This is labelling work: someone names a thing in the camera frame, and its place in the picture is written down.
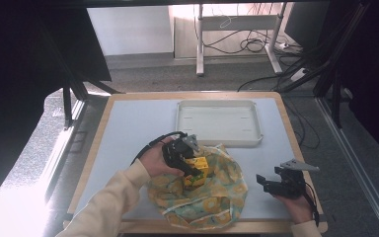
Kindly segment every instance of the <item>human arm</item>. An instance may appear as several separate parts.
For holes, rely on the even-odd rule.
[[[304,197],[290,199],[274,196],[279,199],[289,212],[294,225],[291,231],[294,237],[321,237],[315,221],[313,220],[312,207]]]
[[[162,143],[158,143],[129,168],[117,171],[57,237],[116,236],[122,215],[137,205],[140,188],[150,181],[151,177],[161,174],[181,176],[184,172],[165,164]]]

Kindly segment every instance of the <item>cardboard box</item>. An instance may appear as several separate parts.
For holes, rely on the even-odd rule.
[[[196,157],[192,159],[186,159],[186,163],[192,168],[196,168],[201,171],[198,176],[189,175],[184,178],[184,189],[194,190],[204,185],[208,175],[208,163],[205,157]]]

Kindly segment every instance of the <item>wooden frame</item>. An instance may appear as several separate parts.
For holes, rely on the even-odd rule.
[[[68,209],[68,213],[74,213],[78,205],[79,199],[85,189],[88,182],[92,167],[94,165],[95,158],[98,153],[100,142],[102,140],[104,130],[110,118],[110,113],[115,101],[121,100],[185,100],[185,99],[249,99],[249,98],[274,98],[281,115],[285,131],[287,132],[291,148],[295,155],[295,158],[299,161],[304,161],[300,147],[298,146],[297,139],[292,129],[288,114],[285,110],[285,106],[278,93],[275,92],[153,92],[153,93],[130,93],[130,94],[116,94],[109,98],[109,101],[104,110],[104,114],[101,118],[100,125],[94,138],[94,142],[91,146],[85,167],[83,169],[81,178],[76,188],[75,194],[72,198],[71,204]],[[308,172],[304,172],[304,178],[308,184],[313,187],[310,175]],[[321,215],[323,214],[319,199],[316,197],[318,210]],[[274,220],[274,219],[244,219],[239,220],[229,227],[216,229],[211,231],[203,231],[202,233],[289,233],[290,225],[292,222],[286,220]],[[326,220],[322,220],[319,225],[319,230],[323,233],[328,230],[328,223]],[[134,220],[123,221],[120,227],[121,233],[200,233],[199,231],[191,231],[188,229],[182,229],[172,227],[167,220]]]

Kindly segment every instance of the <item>plastic bag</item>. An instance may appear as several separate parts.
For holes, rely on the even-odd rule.
[[[149,199],[173,226],[195,230],[222,228],[237,220],[245,205],[248,186],[240,166],[223,145],[200,146],[208,176],[203,186],[184,190],[184,178],[159,176],[148,184]]]

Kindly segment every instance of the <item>white tray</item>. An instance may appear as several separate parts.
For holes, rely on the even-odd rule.
[[[176,129],[201,145],[255,146],[263,139],[257,105],[244,100],[181,101]]]

